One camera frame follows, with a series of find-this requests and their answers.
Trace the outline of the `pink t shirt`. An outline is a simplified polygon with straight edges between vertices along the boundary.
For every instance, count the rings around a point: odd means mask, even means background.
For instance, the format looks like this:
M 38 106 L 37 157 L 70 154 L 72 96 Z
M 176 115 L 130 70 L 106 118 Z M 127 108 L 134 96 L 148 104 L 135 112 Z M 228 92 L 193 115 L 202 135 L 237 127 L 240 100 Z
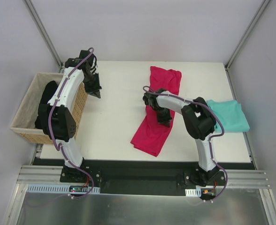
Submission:
M 150 88 L 154 91 L 167 90 L 179 94 L 182 74 L 173 69 L 150 67 Z M 134 148 L 149 155 L 158 156 L 173 126 L 175 112 L 163 109 L 151 97 L 151 104 L 146 106 L 146 116 L 134 134 L 131 144 Z

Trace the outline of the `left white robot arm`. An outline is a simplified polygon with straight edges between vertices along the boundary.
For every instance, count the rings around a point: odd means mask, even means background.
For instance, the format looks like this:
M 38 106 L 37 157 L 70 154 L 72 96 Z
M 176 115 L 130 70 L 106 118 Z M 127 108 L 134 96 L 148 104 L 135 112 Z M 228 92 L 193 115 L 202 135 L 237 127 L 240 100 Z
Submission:
M 80 85 L 86 94 L 101 98 L 100 76 L 97 72 L 97 58 L 94 48 L 81 50 L 77 58 L 65 62 L 63 77 L 56 92 L 46 104 L 38 107 L 38 116 L 44 134 L 52 140 L 57 151 L 61 151 L 71 177 L 83 182 L 87 171 L 81 167 L 83 156 L 75 141 L 77 123 L 71 113 L 71 107 Z

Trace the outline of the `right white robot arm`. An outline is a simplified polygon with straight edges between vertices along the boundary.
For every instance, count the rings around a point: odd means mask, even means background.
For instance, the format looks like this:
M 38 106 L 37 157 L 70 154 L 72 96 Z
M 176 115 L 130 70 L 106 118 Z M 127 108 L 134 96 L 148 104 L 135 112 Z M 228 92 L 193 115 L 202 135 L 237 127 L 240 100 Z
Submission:
M 214 182 L 216 174 L 213 169 L 216 165 L 212 161 L 209 138 L 215 131 L 216 119 L 207 109 L 205 100 L 198 97 L 186 102 L 165 89 L 159 89 L 145 92 L 143 101 L 155 111 L 157 122 L 165 127 L 171 126 L 171 112 L 182 115 L 186 130 L 197 145 L 199 168 L 202 170 L 199 180 L 204 185 Z

